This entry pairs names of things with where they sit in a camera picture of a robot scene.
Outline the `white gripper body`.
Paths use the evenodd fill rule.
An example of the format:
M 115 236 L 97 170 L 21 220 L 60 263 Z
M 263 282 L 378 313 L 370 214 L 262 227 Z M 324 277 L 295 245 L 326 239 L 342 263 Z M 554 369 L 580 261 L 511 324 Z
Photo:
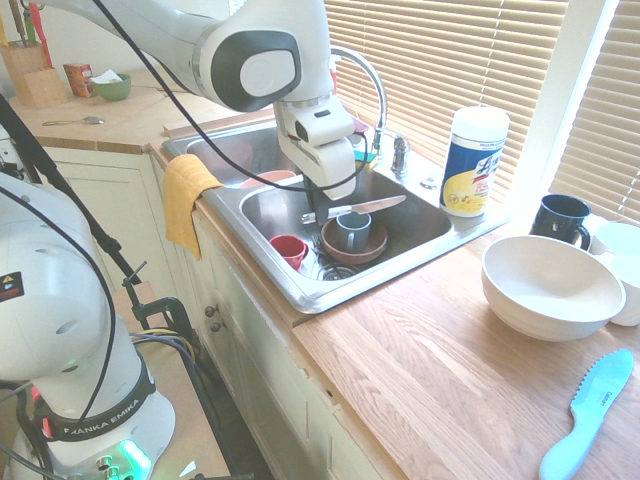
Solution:
M 282 152 L 316 186 L 332 185 L 332 188 L 324 191 L 329 199 L 340 200 L 354 192 L 355 179 L 337 186 L 337 183 L 355 173 L 354 150 L 347 138 L 317 147 L 291 140 L 285 135 L 278 135 L 277 138 Z

